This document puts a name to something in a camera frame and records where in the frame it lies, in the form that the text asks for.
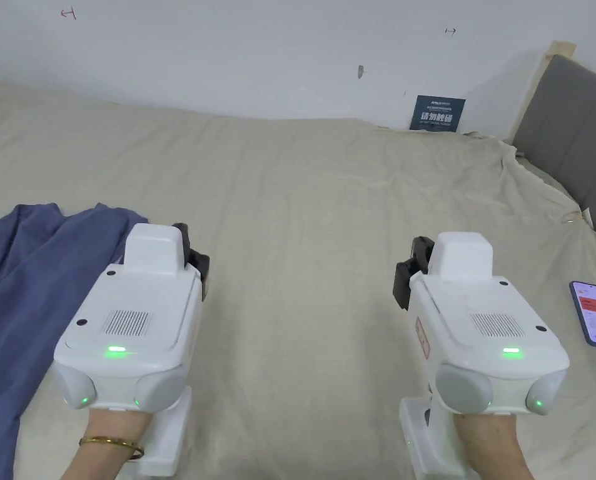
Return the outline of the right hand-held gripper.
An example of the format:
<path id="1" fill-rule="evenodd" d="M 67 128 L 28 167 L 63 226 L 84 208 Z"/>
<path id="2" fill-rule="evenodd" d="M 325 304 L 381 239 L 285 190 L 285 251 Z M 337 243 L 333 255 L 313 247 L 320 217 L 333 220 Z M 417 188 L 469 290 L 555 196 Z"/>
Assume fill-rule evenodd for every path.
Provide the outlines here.
<path id="1" fill-rule="evenodd" d="M 428 388 L 399 408 L 415 477 L 477 479 L 454 415 L 547 415 L 568 355 L 509 279 L 494 275 L 493 248 L 480 233 L 414 238 L 410 258 L 396 265 L 393 296 Z"/>

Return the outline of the person's left hand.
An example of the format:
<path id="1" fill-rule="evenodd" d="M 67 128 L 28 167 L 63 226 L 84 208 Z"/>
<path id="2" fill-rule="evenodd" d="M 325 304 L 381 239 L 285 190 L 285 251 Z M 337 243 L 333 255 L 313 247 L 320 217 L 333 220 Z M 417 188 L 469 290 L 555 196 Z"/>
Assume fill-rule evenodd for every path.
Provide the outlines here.
<path id="1" fill-rule="evenodd" d="M 120 439 L 141 445 L 152 420 L 152 414 L 142 411 L 90 409 L 84 437 Z"/>

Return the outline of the person's right hand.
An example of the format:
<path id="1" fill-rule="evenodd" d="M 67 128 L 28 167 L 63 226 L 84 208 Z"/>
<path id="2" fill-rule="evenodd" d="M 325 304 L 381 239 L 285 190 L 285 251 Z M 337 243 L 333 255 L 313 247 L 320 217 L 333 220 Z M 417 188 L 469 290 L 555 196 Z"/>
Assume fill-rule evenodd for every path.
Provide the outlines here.
<path id="1" fill-rule="evenodd" d="M 515 415 L 456 414 L 453 422 L 468 453 L 494 454 L 520 450 Z"/>

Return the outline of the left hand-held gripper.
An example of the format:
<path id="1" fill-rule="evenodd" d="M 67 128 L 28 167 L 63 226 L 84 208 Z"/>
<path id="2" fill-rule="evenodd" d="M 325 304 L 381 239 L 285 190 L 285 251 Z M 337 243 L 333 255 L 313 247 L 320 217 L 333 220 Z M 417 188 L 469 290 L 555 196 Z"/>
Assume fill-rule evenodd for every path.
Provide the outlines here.
<path id="1" fill-rule="evenodd" d="M 135 225 L 122 262 L 100 274 L 55 347 L 52 369 L 70 407 L 154 416 L 145 455 L 124 475 L 178 469 L 209 265 L 191 248 L 185 223 Z"/>

